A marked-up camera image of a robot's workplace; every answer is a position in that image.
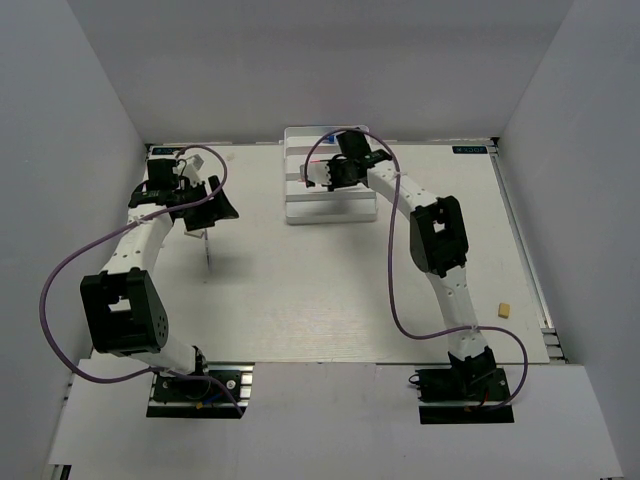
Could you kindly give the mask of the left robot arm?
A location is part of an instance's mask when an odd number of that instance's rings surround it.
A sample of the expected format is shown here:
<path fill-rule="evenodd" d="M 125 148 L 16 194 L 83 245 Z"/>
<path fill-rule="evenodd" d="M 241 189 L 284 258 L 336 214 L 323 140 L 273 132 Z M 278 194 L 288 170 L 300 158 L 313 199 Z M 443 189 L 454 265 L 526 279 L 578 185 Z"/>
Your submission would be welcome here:
<path fill-rule="evenodd" d="M 195 346 L 176 339 L 153 283 L 152 273 L 174 224 L 196 238 L 221 220 L 239 217 L 213 175 L 204 178 L 198 154 L 185 159 L 158 158 L 147 163 L 147 178 L 131 194 L 127 225 L 100 273 L 83 278 L 81 298 L 94 349 L 132 357 L 151 367 L 179 372 L 177 387 L 199 399 L 211 387 Z"/>

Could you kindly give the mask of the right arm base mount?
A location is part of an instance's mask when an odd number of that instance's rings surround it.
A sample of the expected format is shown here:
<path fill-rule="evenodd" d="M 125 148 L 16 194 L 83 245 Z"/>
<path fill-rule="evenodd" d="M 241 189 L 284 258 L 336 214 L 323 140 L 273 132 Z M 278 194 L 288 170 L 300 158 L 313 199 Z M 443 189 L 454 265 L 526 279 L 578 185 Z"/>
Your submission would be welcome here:
<path fill-rule="evenodd" d="M 421 425 L 495 425 L 515 422 L 510 405 L 497 408 L 506 401 L 510 390 L 505 371 L 498 368 L 488 377 L 463 389 L 453 369 L 419 369 L 408 383 L 418 393 Z"/>

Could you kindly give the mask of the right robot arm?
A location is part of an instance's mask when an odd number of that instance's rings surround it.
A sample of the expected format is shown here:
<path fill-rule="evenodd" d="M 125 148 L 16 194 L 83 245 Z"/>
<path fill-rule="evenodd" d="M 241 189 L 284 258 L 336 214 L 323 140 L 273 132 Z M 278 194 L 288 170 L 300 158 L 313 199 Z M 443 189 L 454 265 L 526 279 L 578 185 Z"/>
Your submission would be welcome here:
<path fill-rule="evenodd" d="M 392 205 L 387 247 L 387 283 L 393 288 L 395 220 L 409 222 L 409 251 L 415 266 L 426 275 L 440 306 L 448 338 L 451 384 L 461 397 L 472 399 L 484 391 L 496 370 L 495 356 L 478 328 L 466 279 L 469 243 L 459 201 L 439 197 L 420 187 L 401 171 L 390 149 L 373 150 L 371 136 L 357 128 L 332 133 L 340 152 L 317 167 L 307 159 L 305 182 L 329 191 L 362 185 Z"/>

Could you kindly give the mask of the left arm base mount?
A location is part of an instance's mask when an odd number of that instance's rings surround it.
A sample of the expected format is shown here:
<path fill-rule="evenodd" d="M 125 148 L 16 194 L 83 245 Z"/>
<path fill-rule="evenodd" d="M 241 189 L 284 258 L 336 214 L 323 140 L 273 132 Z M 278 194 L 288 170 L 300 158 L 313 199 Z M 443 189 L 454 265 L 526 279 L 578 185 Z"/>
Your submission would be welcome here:
<path fill-rule="evenodd" d="M 241 419 L 248 407 L 254 366 L 213 364 L 215 382 L 156 375 L 150 389 L 147 418 Z"/>

